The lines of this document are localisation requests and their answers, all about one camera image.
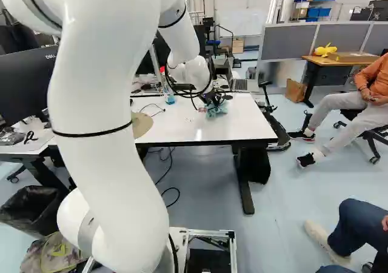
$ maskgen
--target white pants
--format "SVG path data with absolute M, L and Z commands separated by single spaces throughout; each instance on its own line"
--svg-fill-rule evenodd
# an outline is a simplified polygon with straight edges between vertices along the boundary
M 366 130 L 388 124 L 388 104 L 374 106 L 365 102 L 361 97 L 361 93 L 350 92 L 325 96 L 310 119 L 309 129 L 315 130 L 327 114 L 335 109 L 365 110 L 359 113 L 350 124 L 341 129 L 339 135 L 323 145 L 321 152 L 325 155 L 350 144 Z

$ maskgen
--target gray partition panel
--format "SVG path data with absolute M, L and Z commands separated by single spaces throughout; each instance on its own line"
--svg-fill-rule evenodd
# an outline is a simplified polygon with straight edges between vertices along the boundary
M 316 25 L 266 27 L 261 59 L 300 59 L 308 55 Z
M 314 49 L 329 42 L 338 52 L 359 51 L 368 32 L 369 24 L 321 24 Z
M 364 52 L 380 56 L 388 49 L 388 24 L 375 24 L 366 41 Z

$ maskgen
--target person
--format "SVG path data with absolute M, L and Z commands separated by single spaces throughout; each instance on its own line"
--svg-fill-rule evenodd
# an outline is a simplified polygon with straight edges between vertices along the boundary
M 357 92 L 325 96 L 312 115 L 308 126 L 290 132 L 294 140 L 313 143 L 315 130 L 327 114 L 335 109 L 364 109 L 328 143 L 298 157 L 298 164 L 305 168 L 322 160 L 328 154 L 350 144 L 364 131 L 388 124 L 388 53 L 355 75 Z
M 388 211 L 349 198 L 340 204 L 339 221 L 330 235 L 311 220 L 305 221 L 304 228 L 334 263 L 321 267 L 316 273 L 355 273 L 346 266 L 352 253 L 365 244 L 377 250 L 372 273 L 388 272 Z

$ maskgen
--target laptop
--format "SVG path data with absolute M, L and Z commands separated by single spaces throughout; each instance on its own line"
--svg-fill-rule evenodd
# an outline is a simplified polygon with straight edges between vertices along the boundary
M 238 72 L 231 70 L 232 63 L 233 58 L 214 60 L 218 87 L 233 92 L 259 92 L 257 80 L 241 79 Z

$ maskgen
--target orange shirt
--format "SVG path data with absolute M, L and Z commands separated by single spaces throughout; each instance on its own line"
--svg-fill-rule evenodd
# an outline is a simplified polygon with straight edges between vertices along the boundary
M 354 82 L 358 89 L 362 89 L 373 79 L 376 80 L 370 90 L 388 96 L 388 53 L 355 75 Z

